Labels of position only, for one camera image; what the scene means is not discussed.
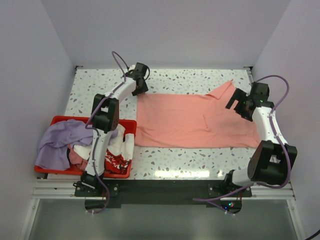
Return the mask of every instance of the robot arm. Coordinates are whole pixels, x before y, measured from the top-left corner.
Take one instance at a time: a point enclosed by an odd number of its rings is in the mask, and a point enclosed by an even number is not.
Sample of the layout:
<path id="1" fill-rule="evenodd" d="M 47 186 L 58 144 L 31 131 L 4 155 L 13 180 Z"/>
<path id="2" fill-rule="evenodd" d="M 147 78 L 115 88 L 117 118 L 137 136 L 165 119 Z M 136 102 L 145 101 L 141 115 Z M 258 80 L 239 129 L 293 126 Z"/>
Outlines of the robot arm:
<path id="1" fill-rule="evenodd" d="M 119 104 L 131 93 L 135 96 L 148 91 L 145 81 L 148 69 L 148 66 L 137 63 L 125 74 L 125 80 L 112 91 L 94 96 L 92 127 L 96 130 L 93 131 L 92 149 L 88 164 L 81 175 L 80 181 L 74 184 L 78 191 L 90 193 L 89 196 L 101 194 L 103 189 L 99 180 L 102 180 L 104 176 L 105 156 L 109 140 L 119 123 Z"/>
<path id="2" fill-rule="evenodd" d="M 228 173 L 228 182 L 236 186 L 247 186 L 256 182 L 268 185 L 282 185 L 288 175 L 288 165 L 284 150 L 279 140 L 284 144 L 292 168 L 297 149 L 288 145 L 280 132 L 275 112 L 272 114 L 274 103 L 268 101 L 269 87 L 265 83 L 254 82 L 250 94 L 236 89 L 226 108 L 230 109 L 237 100 L 234 110 L 242 118 L 254 121 L 261 142 L 249 161 L 248 167 L 241 170 L 232 170 Z"/>

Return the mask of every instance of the terrazzo table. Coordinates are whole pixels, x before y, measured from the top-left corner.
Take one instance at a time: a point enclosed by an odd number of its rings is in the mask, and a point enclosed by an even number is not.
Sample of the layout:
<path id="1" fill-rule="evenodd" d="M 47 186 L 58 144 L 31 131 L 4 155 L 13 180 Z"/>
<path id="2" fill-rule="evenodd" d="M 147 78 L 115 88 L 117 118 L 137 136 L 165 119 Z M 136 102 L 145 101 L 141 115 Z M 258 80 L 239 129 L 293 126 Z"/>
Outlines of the terrazzo table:
<path id="1" fill-rule="evenodd" d="M 121 81 L 119 69 L 78 69 L 65 111 L 66 116 L 89 117 L 96 94 L 104 94 Z M 233 79 L 236 88 L 251 89 L 246 70 L 151 69 L 148 93 L 204 95 Z M 120 104 L 121 119 L 136 119 L 137 97 Z M 253 148 L 158 148 L 134 147 L 128 179 L 221 180 L 232 169 L 245 168 Z M 49 179 L 79 176 L 49 174 Z"/>

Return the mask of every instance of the white wall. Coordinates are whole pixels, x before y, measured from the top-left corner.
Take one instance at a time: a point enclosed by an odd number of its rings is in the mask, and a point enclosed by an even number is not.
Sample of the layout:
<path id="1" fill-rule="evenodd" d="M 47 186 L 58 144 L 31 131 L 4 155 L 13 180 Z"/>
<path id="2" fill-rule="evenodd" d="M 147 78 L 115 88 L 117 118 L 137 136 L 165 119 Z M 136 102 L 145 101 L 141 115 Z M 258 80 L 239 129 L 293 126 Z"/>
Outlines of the white wall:
<path id="1" fill-rule="evenodd" d="M 37 145 L 63 114 L 73 65 L 40 0 L 0 1 L 0 239 L 20 235 Z"/>
<path id="2" fill-rule="evenodd" d="M 319 10 L 319 0 L 292 0 L 253 68 L 255 80 L 279 74 L 290 84 L 277 120 L 288 142 L 298 150 L 291 180 L 309 235 L 320 228 Z M 274 101 L 285 91 L 280 81 L 273 80 L 270 87 Z"/>
<path id="3" fill-rule="evenodd" d="M 42 0 L 76 65 L 252 66 L 290 0 Z"/>

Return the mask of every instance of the pink cloth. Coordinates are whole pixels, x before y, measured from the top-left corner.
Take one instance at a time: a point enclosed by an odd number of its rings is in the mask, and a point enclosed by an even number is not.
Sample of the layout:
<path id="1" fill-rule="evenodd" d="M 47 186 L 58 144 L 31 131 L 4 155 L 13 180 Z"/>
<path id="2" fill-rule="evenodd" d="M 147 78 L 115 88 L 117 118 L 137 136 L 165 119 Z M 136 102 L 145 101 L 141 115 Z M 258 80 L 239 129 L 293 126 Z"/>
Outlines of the pink cloth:
<path id="1" fill-rule="evenodd" d="M 70 144 L 68 145 L 68 149 L 70 149 L 70 153 L 69 153 L 70 163 L 73 165 L 76 165 L 78 169 L 84 171 L 88 165 L 88 161 L 80 157 L 75 152 L 75 150 L 70 146 Z"/>
<path id="2" fill-rule="evenodd" d="M 241 118 L 233 108 L 226 109 L 235 89 L 230 80 L 206 95 L 138 95 L 135 144 L 160 148 L 256 148 L 260 143 L 256 124 Z"/>

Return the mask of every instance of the red basket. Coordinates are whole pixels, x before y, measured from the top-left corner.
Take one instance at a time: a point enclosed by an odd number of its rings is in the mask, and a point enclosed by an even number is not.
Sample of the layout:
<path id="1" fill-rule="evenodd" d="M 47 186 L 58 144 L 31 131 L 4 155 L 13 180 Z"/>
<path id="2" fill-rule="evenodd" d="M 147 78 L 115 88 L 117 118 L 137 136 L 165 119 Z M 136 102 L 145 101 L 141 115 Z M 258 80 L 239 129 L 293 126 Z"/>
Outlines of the red basket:
<path id="1" fill-rule="evenodd" d="M 88 121 L 88 117 L 80 117 L 80 116 L 55 116 L 52 119 L 51 125 L 61 121 L 67 121 L 69 119 L 74 119 L 78 121 L 82 121 L 86 123 Z M 136 136 L 137 130 L 137 122 L 135 120 L 126 120 L 120 119 L 119 124 L 121 124 L 125 128 L 124 135 L 126 134 L 134 134 Z M 83 171 L 77 168 L 75 165 L 70 164 L 70 168 L 66 170 L 51 170 L 51 169 L 43 169 L 39 166 L 34 166 L 34 170 L 38 173 L 47 173 L 47 174 L 69 174 L 69 175 L 81 175 Z M 114 179 L 127 179 L 130 176 L 131 171 L 131 161 L 122 174 L 114 174 L 107 171 L 104 171 L 105 178 L 114 178 Z"/>

